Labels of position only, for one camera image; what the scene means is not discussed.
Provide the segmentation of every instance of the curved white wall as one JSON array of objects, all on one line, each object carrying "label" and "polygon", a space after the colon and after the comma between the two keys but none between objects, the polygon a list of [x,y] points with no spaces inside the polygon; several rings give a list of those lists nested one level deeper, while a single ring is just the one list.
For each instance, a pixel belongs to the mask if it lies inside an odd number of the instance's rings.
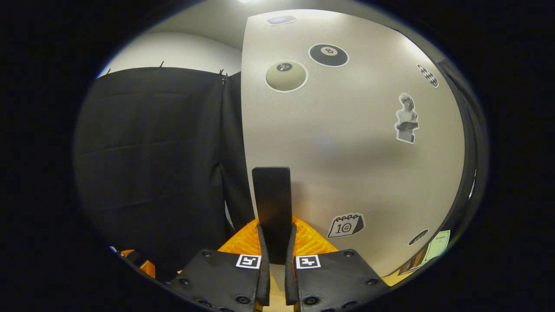
[{"label": "curved white wall", "polygon": [[97,77],[129,68],[180,67],[229,75],[241,71],[241,51],[201,36],[177,32],[143,34],[130,42]]}]

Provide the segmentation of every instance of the checkered sticker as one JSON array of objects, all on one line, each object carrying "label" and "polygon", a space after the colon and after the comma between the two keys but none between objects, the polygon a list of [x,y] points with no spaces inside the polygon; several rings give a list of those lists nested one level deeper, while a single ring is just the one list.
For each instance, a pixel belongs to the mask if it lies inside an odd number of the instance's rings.
[{"label": "checkered sticker", "polygon": [[432,85],[432,87],[437,88],[439,83],[437,82],[436,77],[422,65],[418,64],[418,69],[420,69],[420,73],[426,78],[426,80]]},{"label": "checkered sticker", "polygon": [[320,267],[318,255],[297,256],[297,269],[314,269]]},{"label": "checkered sticker", "polygon": [[261,256],[256,255],[240,255],[236,266],[245,269],[258,269],[261,258]]}]

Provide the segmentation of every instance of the ceiling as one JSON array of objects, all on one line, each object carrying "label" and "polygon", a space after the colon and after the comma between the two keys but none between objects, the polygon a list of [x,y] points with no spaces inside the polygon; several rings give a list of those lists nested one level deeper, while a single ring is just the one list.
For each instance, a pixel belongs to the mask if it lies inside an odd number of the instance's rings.
[{"label": "ceiling", "polygon": [[243,50],[246,21],[250,16],[286,9],[320,9],[361,17],[403,33],[433,61],[445,56],[433,44],[393,16],[352,0],[206,0],[158,23],[147,33],[183,32],[203,36]]}]

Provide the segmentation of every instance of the white wall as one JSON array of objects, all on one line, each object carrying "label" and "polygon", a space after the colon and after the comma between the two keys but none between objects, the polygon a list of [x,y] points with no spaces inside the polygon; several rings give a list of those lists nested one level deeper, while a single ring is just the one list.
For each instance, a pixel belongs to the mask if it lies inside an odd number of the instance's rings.
[{"label": "white wall", "polygon": [[229,75],[241,71],[241,51],[201,36],[177,32],[143,34],[130,42],[100,72],[139,67],[180,67]]}]

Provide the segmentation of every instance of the black curtain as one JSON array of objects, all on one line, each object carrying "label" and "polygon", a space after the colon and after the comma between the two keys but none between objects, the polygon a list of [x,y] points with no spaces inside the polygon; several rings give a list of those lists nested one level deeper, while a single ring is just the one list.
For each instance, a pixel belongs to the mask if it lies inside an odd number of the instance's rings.
[{"label": "black curtain", "polygon": [[240,73],[134,68],[98,78],[81,108],[73,165],[82,208],[118,250],[176,272],[254,219]]}]

